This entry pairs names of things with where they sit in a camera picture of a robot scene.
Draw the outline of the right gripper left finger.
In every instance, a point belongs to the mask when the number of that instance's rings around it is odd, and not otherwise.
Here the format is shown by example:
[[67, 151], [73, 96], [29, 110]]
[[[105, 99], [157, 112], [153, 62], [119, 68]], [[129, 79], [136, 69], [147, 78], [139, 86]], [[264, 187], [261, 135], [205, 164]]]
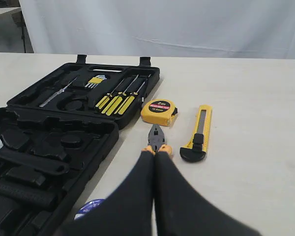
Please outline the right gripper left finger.
[[56, 236], [149, 236], [154, 153], [146, 148], [119, 187], [85, 216], [61, 226]]

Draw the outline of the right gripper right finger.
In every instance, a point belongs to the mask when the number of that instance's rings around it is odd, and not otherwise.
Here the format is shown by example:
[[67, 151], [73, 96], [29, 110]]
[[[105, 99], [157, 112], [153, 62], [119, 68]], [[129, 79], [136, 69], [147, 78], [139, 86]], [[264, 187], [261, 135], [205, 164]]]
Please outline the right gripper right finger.
[[258, 236], [200, 195], [166, 152], [154, 158], [154, 201], [160, 236]]

